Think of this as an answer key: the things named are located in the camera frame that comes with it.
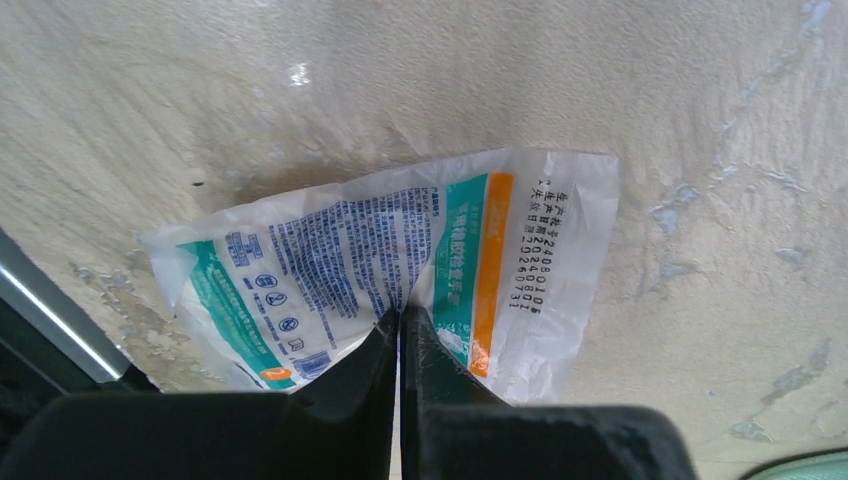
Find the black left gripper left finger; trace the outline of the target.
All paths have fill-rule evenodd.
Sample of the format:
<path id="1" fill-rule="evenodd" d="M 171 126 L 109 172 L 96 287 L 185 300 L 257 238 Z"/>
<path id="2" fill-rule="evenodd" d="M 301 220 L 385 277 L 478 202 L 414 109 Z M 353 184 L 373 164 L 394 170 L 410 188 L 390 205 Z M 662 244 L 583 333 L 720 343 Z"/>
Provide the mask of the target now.
<path id="1" fill-rule="evenodd" d="M 292 394 L 98 392 L 51 402 L 12 441 L 5 479 L 385 479 L 397 312 Z"/>

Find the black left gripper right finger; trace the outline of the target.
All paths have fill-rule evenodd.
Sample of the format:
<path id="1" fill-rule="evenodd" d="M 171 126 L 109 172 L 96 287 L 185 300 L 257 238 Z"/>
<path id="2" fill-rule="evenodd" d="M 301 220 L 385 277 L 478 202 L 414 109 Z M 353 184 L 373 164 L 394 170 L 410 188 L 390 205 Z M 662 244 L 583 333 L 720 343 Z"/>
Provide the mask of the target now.
<path id="1" fill-rule="evenodd" d="M 645 407 L 511 406 L 439 341 L 429 315 L 400 316 L 405 479 L 693 479 L 682 436 Z"/>

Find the bandage box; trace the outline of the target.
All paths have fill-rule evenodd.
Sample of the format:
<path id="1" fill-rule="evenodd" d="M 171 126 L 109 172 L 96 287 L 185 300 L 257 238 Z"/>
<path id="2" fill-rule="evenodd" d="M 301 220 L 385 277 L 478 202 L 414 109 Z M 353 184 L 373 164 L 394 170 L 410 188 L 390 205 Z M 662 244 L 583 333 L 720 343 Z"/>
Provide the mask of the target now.
<path id="1" fill-rule="evenodd" d="M 295 392 L 422 308 L 463 373 L 553 404 L 580 349 L 617 159 L 509 147 L 267 197 L 142 233 L 175 320 L 234 390 Z"/>

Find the mint green case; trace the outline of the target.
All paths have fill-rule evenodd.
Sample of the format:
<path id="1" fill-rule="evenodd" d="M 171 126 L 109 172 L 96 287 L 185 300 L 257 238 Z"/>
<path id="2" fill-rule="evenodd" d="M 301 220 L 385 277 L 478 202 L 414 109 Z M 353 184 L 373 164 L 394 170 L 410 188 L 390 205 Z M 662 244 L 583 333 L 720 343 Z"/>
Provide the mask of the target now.
<path id="1" fill-rule="evenodd" d="M 762 467 L 749 480 L 847 480 L 847 451 L 820 452 Z"/>

